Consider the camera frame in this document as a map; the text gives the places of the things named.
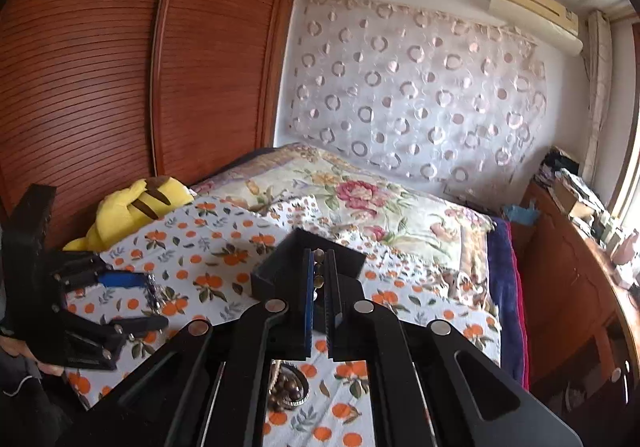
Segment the brown wooden wardrobe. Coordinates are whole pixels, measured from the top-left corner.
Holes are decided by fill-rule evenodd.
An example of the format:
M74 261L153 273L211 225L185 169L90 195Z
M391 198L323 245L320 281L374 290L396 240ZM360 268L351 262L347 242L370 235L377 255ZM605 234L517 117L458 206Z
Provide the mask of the brown wooden wardrobe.
M1 0L1 212L56 190L50 245L107 194L195 184L272 143L293 0Z

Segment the black square jewelry box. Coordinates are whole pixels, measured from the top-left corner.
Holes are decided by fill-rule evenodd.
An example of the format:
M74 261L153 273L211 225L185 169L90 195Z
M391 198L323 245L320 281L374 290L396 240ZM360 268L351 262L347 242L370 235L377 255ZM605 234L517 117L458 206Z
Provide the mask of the black square jewelry box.
M323 318L324 295L322 288L314 286L314 278L320 274L322 254L333 251L337 272L352 279L358 279L366 263L366 256L337 242L322 238L315 233L295 228L254 268L250 274L250 293L258 301L282 299L294 302L296 290L302 280L310 275L314 319Z

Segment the sheer circle-pattern curtain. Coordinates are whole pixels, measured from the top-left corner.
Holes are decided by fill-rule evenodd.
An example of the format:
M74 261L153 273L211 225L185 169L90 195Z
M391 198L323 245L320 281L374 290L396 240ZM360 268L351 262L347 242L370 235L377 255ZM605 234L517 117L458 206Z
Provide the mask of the sheer circle-pattern curtain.
M421 190L499 206L547 108L510 29L377 0L295 0L286 135Z

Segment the blue purple blanket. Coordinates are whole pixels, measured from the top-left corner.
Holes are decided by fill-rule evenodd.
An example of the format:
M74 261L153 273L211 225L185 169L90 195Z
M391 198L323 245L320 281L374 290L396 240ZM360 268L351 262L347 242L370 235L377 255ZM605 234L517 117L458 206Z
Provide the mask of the blue purple blanket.
M489 292L498 307L501 331L500 366L524 389L529 389L529 359L524 295L511 227L493 217L495 228L487 235Z

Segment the orange print white bedsheet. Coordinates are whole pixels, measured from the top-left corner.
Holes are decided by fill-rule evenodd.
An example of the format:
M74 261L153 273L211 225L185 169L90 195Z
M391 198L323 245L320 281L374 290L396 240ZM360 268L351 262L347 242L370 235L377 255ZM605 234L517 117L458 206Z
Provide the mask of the orange print white bedsheet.
M427 261L383 245L370 233L329 229L309 198L262 217L206 196L103 253L107 264L154 275L169 327L126 345L114 371L67 369L70 385L92 406L192 319L219 325L238 318L254 303L250 274L295 226L366 256L358 279L367 299L408 323L425 326L444 319L494 363L500 360L501 325L489 311L473 306L469 281L454 280L463 293L450 295L450 284ZM298 410L268 412L265 445L373 445L366 365L334 363L327 349L324 335L314 333L310 356L296 365L309 382L309 399Z

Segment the clutter pile on dresser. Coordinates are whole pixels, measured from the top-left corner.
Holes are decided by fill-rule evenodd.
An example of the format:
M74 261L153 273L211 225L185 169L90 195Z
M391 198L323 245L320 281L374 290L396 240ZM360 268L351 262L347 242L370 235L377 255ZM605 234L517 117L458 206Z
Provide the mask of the clutter pile on dresser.
M639 226L624 228L579 175L579 164L552 146L542 158L535 180L586 237L613 264L613 280L627 291L639 289Z

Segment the white wall air conditioner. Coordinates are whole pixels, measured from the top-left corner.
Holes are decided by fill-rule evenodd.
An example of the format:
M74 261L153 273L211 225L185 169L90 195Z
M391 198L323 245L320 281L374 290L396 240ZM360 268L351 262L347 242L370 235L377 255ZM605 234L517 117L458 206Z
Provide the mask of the white wall air conditioner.
M489 13L569 56L584 48L578 15L557 0L490 0Z

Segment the yellow plush toy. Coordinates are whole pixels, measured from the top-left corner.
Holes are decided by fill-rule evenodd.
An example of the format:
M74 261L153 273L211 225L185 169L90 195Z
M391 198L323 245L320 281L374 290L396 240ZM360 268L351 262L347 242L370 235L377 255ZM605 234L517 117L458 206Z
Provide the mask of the yellow plush toy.
M195 192L173 177L136 180L130 187L106 196L85 237L68 242L63 250L104 252L194 198Z

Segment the brown wooden dresser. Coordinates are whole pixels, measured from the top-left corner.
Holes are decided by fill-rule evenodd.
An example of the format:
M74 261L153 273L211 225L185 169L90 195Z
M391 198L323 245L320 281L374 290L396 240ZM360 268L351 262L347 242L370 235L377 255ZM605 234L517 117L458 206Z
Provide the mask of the brown wooden dresser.
M594 392L620 369L639 383L639 307L612 279L613 265L547 189L531 182L521 207L534 225L512 225L524 297L529 389L548 401L569 386Z

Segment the floral quilt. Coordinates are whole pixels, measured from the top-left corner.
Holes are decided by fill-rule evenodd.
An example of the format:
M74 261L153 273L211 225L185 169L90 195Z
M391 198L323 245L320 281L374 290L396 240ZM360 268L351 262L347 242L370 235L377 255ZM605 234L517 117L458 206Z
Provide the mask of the floral quilt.
M401 252L431 259L481 282L489 275L490 217L363 170L308 144L254 153L194 186L265 212L284 200L312 196L335 231L354 227Z

